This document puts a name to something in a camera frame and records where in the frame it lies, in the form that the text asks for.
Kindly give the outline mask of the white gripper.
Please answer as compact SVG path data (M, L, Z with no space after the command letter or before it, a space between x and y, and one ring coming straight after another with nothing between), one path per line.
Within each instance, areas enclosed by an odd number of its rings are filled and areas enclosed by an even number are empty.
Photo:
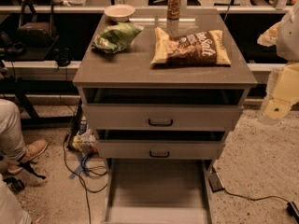
M299 63L287 62L281 69L274 68L268 77L259 121L267 125L279 123L298 102Z

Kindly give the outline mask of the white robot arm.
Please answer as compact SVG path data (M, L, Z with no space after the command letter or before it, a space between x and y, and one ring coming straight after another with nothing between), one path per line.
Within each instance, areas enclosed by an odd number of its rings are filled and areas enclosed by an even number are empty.
M299 1L280 22L260 35L257 43L265 47L276 46L278 57L287 61L283 68L271 71L261 106L260 122L273 125L299 102Z

